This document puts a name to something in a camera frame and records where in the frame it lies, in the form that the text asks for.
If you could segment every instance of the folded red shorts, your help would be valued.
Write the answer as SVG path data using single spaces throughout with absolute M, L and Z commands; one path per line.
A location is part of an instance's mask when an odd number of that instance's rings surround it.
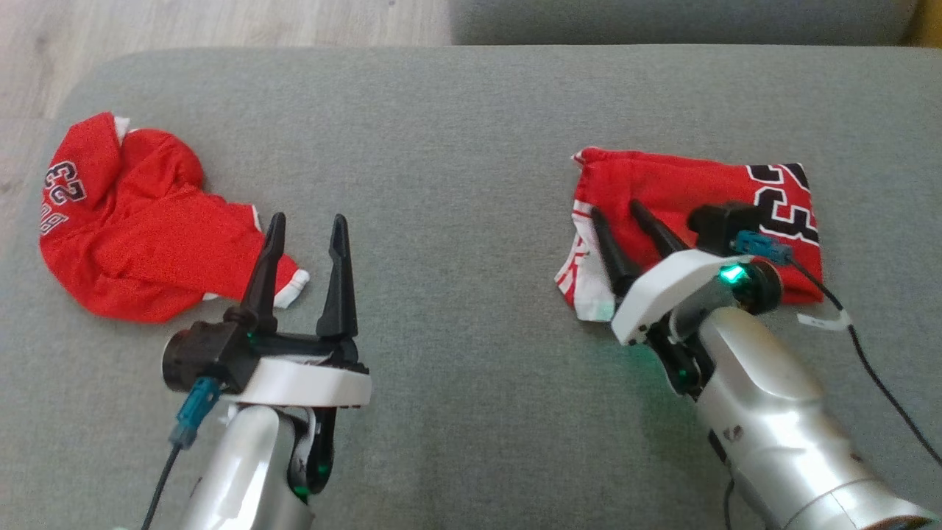
M 589 218 L 593 207 L 605 214 L 615 239 L 632 260 L 645 270 L 660 261 L 654 243 L 628 211 L 632 199 L 641 201 L 690 246 L 696 234 L 687 228 L 687 217 L 695 208 L 727 201 L 757 205 L 763 211 L 760 230 L 790 245 L 795 260 L 821 277 L 818 228 L 801 164 L 729 165 L 597 147 L 587 147 L 573 159 L 582 168 L 572 212 L 576 236 L 556 284 L 580 320 L 607 322 L 615 311 L 615 296 Z M 793 267 L 778 267 L 778 272 L 786 304 L 821 300 L 814 284 Z

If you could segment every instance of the white trim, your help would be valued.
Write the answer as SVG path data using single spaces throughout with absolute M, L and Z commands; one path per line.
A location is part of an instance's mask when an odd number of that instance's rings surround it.
M 249 205 L 252 207 L 252 220 L 255 221 L 255 229 L 259 232 L 262 231 L 262 222 L 258 220 L 258 208 L 255 205 Z
M 124 136 L 127 135 L 127 128 L 131 126 L 130 118 L 115 116 L 115 136 L 118 137 L 118 145 L 124 143 Z
M 290 306 L 310 280 L 311 275 L 307 271 L 297 269 L 291 276 L 291 281 L 275 294 L 275 307 L 284 309 Z

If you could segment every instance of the white side panel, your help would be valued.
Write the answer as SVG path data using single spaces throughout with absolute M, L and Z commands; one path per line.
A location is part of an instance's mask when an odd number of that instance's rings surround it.
M 733 263 L 747 263 L 752 256 L 719 257 L 691 249 L 675 252 L 655 265 L 631 286 L 611 330 L 622 344 L 640 340 L 642 325 L 650 326 L 714 278 L 720 268 Z
M 263 357 L 245 391 L 221 399 L 269 406 L 364 406 L 372 392 L 369 375 Z

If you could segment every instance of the gray fabric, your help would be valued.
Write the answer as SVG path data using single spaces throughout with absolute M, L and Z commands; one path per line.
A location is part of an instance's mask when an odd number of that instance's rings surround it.
M 313 269 L 285 331 L 323 302 L 335 212 L 350 220 L 372 405 L 340 414 L 316 528 L 723 527 L 723 466 L 653 355 L 579 323 L 553 285 L 585 145 L 729 162 L 799 160 L 827 281 L 873 365 L 936 446 L 942 58 L 898 48 L 757 46 L 181 50 L 111 62 L 61 110 L 112 109 L 178 134 L 209 188 L 287 214 Z M 36 184 L 42 170 L 37 168 Z M 78 307 L 38 255 L 27 208 L 0 266 L 3 528 L 139 524 L 182 396 L 167 325 Z M 873 467 L 942 512 L 942 472 L 845 334 L 767 319 L 830 390 Z M 173 528 L 219 439 L 181 456 Z M 759 521 L 739 498 L 735 528 Z
M 449 0 L 456 44 L 894 44 L 917 0 Z

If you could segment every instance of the black and white number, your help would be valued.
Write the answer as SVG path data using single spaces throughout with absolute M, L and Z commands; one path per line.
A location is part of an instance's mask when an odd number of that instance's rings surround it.
M 748 170 L 753 180 L 766 184 L 784 185 L 785 179 L 789 176 L 799 188 L 808 190 L 808 178 L 801 164 L 748 166 Z M 818 244 L 818 228 L 812 224 L 811 212 L 805 207 L 790 205 L 784 187 L 763 186 L 755 193 L 754 203 L 762 208 L 763 232 L 790 240 Z
M 59 162 L 49 168 L 45 177 L 46 189 L 49 190 L 49 199 L 56 205 L 64 205 L 69 201 L 77 202 L 85 198 L 85 187 L 78 180 L 78 171 L 75 164 L 70 161 Z
M 49 205 L 45 203 L 42 203 L 42 210 L 40 211 L 40 234 L 41 235 L 45 236 L 49 232 L 52 232 L 54 228 L 56 228 L 60 224 L 65 223 L 66 221 L 69 221 L 68 216 L 58 213 L 58 212 L 54 212 L 52 207 L 50 207 Z

